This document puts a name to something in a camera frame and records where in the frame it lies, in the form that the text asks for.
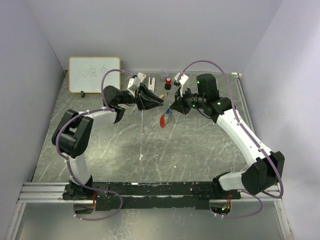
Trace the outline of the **metal key organizer red handle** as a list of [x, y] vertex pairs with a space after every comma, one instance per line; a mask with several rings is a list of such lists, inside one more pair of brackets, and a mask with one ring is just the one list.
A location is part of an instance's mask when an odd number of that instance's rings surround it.
[[160, 117], [160, 120], [159, 120], [159, 125], [161, 128], [165, 128], [167, 125], [175, 122], [176, 120], [176, 113], [175, 111], [173, 110], [173, 116], [172, 117], [169, 117], [167, 114], [166, 114], [166, 111], [165, 113]]

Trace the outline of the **aluminium front rail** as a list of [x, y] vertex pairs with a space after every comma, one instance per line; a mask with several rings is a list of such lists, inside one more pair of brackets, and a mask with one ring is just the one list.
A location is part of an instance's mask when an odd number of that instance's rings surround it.
[[[18, 196], [18, 203], [92, 203], [92, 200], [63, 200], [63, 193], [68, 182], [25, 182], [22, 185], [20, 194]], [[279, 185], [272, 186], [265, 190], [271, 195], [278, 195], [280, 193]], [[241, 192], [240, 199], [234, 199], [232, 202], [252, 202], [257, 200], [247, 193]], [[280, 198], [273, 198], [264, 193], [256, 195], [261, 201], [280, 201]]]

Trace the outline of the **blue key tag with key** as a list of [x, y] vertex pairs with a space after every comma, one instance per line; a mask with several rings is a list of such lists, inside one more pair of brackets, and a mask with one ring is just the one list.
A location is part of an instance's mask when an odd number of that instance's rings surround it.
[[166, 111], [166, 114], [168, 115], [169, 118], [172, 118], [173, 117], [173, 110], [168, 108]]

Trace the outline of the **aluminium rail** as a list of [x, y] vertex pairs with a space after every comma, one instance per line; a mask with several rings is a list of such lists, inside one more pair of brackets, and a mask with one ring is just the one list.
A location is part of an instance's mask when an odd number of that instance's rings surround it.
[[252, 129], [253, 125], [241, 86], [240, 75], [232, 73], [228, 78], [231, 101], [235, 106], [238, 105], [238, 101], [241, 102], [240, 110], [236, 109], [231, 111], [231, 116], [233, 118], [232, 123], [234, 125], [231, 138], [240, 149], [247, 163], [247, 167], [242, 168], [240, 171], [232, 172], [233, 175], [240, 175], [249, 167], [253, 166], [253, 164], [257, 162], [257, 159], [263, 159], [265, 157], [260, 151], [260, 147], [263, 147], [267, 153], [271, 150], [259, 140], [255, 135], [255, 131]]
[[[18, 196], [18, 203], [92, 203], [92, 200], [63, 200], [63, 193], [68, 182], [25, 182], [22, 185], [20, 194]], [[280, 193], [279, 185], [272, 186], [265, 190], [271, 195], [278, 195]], [[252, 202], [257, 200], [247, 193], [241, 192], [240, 199], [234, 199], [232, 202]], [[264, 193], [256, 195], [261, 201], [280, 201], [280, 198], [273, 198]]]

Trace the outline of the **white stapler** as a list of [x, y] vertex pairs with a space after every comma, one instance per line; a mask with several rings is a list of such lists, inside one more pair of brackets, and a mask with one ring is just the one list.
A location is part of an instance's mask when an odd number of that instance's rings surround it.
[[153, 93], [155, 91], [155, 78], [154, 77], [150, 77], [148, 79], [148, 89]]

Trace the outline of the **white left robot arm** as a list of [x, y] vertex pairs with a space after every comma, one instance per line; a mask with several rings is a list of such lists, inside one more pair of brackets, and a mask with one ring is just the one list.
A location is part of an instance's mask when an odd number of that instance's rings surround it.
[[108, 85], [103, 89], [102, 96], [106, 103], [101, 108], [84, 112], [67, 110], [52, 136], [52, 144], [72, 170], [62, 195], [65, 200], [86, 200], [93, 195], [93, 177], [85, 158], [93, 129], [120, 122], [126, 111], [123, 105], [135, 105], [138, 110], [144, 111], [161, 107], [164, 102], [143, 83], [134, 92]]

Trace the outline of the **clear plastic cup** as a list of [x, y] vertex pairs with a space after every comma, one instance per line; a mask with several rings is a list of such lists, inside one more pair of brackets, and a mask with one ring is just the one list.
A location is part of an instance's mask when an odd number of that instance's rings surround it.
[[166, 69], [161, 69], [160, 76], [162, 80], [165, 81], [169, 77], [169, 72]]

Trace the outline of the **yellow key tag with key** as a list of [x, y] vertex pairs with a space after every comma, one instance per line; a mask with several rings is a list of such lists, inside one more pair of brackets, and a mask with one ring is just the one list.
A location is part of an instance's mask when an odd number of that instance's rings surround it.
[[166, 93], [163, 93], [163, 94], [161, 94], [160, 96], [159, 96], [159, 98], [160, 99], [166, 99], [167, 98], [167, 96], [168, 96], [168, 92], [166, 92]]

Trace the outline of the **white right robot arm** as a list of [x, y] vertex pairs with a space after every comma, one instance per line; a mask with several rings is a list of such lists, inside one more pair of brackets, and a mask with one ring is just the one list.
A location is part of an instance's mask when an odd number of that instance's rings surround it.
[[248, 165], [245, 171], [217, 176], [218, 183], [212, 186], [213, 195], [223, 199], [233, 190], [257, 195], [279, 183], [285, 163], [284, 155], [280, 151], [272, 151], [249, 129], [239, 112], [233, 109], [231, 100], [220, 96], [216, 78], [212, 74], [198, 75], [196, 83], [197, 92], [193, 93], [189, 88], [189, 77], [185, 74], [176, 76], [174, 84], [178, 89], [170, 109], [184, 115], [195, 109], [210, 118], [231, 137]]

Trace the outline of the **white board yellow frame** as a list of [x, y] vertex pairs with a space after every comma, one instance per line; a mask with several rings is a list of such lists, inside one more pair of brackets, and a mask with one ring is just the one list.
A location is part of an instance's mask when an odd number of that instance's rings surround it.
[[119, 57], [71, 56], [68, 61], [69, 92], [73, 94], [98, 94], [104, 74], [120, 69]]

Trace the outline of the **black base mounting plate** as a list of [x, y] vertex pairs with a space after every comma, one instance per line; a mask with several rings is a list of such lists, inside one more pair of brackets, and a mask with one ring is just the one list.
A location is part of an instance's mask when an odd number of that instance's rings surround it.
[[97, 211], [118, 209], [194, 208], [209, 210], [210, 201], [241, 198], [237, 190], [223, 190], [213, 181], [91, 182], [97, 190], [69, 182], [63, 200], [91, 200]]

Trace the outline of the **aluminium right side rail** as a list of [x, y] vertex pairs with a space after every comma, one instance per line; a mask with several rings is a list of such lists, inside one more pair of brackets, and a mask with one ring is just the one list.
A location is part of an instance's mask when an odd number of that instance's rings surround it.
[[253, 164], [257, 162], [257, 159], [263, 159], [265, 157], [260, 151], [260, 147], [263, 147], [267, 153], [271, 150], [259, 140], [255, 135], [255, 131], [252, 129], [253, 125], [241, 86], [240, 75], [232, 73], [228, 78], [231, 101], [235, 106], [238, 105], [238, 101], [241, 102], [240, 110], [236, 109], [231, 111], [231, 116], [233, 118], [232, 123], [234, 125], [231, 138], [240, 149], [247, 163], [247, 167], [242, 168], [240, 171], [232, 172], [233, 175], [240, 175], [249, 167], [253, 166]]

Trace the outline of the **green white staples box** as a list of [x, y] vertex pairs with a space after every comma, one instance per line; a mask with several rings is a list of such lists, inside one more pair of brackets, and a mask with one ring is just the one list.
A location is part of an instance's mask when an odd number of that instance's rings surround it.
[[142, 72], [138, 72], [138, 73], [134, 74], [134, 76], [137, 76], [137, 78], [140, 79], [141, 83], [144, 83], [147, 78], [147, 75]]

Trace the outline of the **red black stamp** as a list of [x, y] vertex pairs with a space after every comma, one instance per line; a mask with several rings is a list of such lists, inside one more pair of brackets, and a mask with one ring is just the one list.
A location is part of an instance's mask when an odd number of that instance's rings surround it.
[[167, 77], [165, 79], [165, 85], [164, 85], [164, 88], [166, 90], [170, 90], [172, 88], [172, 79], [170, 77]]

